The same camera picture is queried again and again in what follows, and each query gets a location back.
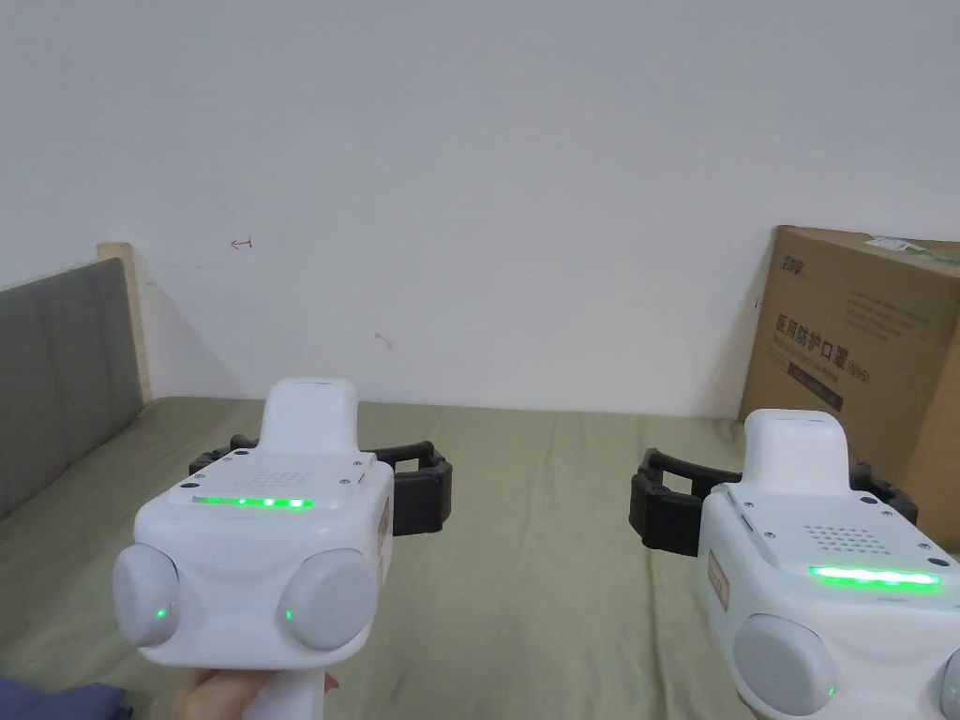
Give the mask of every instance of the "mattress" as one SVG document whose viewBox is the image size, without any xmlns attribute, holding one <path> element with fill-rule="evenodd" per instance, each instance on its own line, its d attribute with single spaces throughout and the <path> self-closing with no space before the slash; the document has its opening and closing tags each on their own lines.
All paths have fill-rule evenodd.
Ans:
<svg viewBox="0 0 960 720">
<path fill-rule="evenodd" d="M 0 675 L 117 684 L 169 720 L 177 670 L 120 636 L 110 602 L 137 509 L 255 401 L 167 398 L 0 522 Z M 708 632 L 690 559 L 627 522 L 643 451 L 739 469 L 732 422 L 362 404 L 362 446 L 432 440 L 453 512 L 400 538 L 367 646 L 331 668 L 329 718 L 749 720 Z"/>
</svg>

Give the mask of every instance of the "upholstered headboard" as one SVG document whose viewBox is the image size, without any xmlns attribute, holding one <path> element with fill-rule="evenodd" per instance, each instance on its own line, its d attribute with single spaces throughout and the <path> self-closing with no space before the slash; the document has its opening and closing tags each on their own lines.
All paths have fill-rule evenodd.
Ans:
<svg viewBox="0 0 960 720">
<path fill-rule="evenodd" d="M 142 409 L 126 275 L 113 257 L 0 292 L 0 517 Z"/>
</svg>

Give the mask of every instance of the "white handle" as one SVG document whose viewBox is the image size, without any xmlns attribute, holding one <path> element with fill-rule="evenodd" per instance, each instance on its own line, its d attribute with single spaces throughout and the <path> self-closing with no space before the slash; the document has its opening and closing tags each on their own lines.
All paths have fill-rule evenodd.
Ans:
<svg viewBox="0 0 960 720">
<path fill-rule="evenodd" d="M 243 720 L 324 720 L 326 671 L 285 670 L 264 687 Z"/>
</svg>

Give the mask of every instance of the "green led light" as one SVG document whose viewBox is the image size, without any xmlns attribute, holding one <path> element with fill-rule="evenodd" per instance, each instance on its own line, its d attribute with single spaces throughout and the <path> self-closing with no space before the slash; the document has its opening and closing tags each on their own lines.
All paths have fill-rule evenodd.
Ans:
<svg viewBox="0 0 960 720">
<path fill-rule="evenodd" d="M 302 497 L 275 498 L 275 497 L 201 497 L 193 496 L 193 502 L 199 505 L 238 505 L 257 508 L 289 508 L 303 510 L 312 508 L 316 503 L 313 500 L 304 500 Z"/>
<path fill-rule="evenodd" d="M 848 588 L 933 590 L 942 582 L 936 575 L 925 575 L 921 572 L 867 570 L 855 567 L 811 567 L 809 573 L 833 585 Z"/>
</svg>

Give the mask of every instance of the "white handheld device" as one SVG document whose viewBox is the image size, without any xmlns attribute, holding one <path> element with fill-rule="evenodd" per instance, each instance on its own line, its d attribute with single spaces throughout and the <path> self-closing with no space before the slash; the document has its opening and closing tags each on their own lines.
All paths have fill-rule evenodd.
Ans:
<svg viewBox="0 0 960 720">
<path fill-rule="evenodd" d="M 357 448 L 356 388 L 287 379 L 262 435 L 141 508 L 120 628 L 164 665 L 282 670 L 245 720 L 321 720 L 324 668 L 366 642 L 393 551 L 393 469 Z"/>
<path fill-rule="evenodd" d="M 743 479 L 704 500 L 698 564 L 741 697 L 771 720 L 960 720 L 960 569 L 851 490 L 830 415 L 747 418 Z"/>
</svg>

